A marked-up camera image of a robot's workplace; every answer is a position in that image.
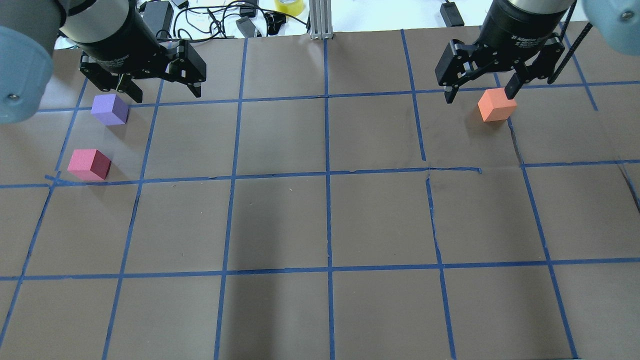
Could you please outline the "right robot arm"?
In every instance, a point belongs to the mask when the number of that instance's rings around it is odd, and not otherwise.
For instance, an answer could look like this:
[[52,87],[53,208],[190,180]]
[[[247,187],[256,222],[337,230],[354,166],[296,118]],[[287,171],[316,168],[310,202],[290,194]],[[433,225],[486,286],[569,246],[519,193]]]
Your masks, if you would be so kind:
[[637,0],[585,0],[588,24],[567,54],[564,34],[556,32],[569,20],[575,0],[494,0],[476,41],[451,39],[435,67],[435,78],[451,104],[458,89],[487,73],[514,71],[505,86],[512,100],[534,79],[553,84],[576,48],[597,28],[615,51],[639,55],[639,2]]

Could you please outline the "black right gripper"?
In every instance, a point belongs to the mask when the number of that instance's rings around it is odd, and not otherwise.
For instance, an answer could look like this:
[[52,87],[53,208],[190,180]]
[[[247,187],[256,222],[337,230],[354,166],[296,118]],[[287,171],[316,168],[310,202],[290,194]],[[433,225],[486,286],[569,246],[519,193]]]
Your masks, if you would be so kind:
[[494,0],[473,44],[451,39],[435,66],[446,104],[459,89],[486,73],[514,70],[504,88],[514,100],[525,84],[547,80],[553,84],[569,59],[556,32],[569,9],[567,0]]

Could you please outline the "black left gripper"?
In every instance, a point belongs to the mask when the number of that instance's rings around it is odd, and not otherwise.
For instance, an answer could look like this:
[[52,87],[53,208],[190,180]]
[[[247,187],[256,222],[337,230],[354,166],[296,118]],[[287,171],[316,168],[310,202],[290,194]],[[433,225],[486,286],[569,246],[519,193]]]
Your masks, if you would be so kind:
[[181,39],[167,50],[144,22],[135,0],[71,0],[61,32],[83,52],[80,72],[99,91],[116,91],[140,104],[144,92],[133,79],[158,76],[202,96],[207,65]]

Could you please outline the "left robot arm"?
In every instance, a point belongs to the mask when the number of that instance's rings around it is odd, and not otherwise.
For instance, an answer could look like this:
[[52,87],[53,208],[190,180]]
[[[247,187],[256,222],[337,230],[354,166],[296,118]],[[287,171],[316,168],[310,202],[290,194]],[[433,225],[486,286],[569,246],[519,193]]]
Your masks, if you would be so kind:
[[162,79],[202,95],[207,66],[201,55],[187,39],[165,47],[133,0],[3,0],[0,17],[3,124],[25,121],[39,109],[59,34],[82,50],[78,68],[99,91],[141,103],[135,80]]

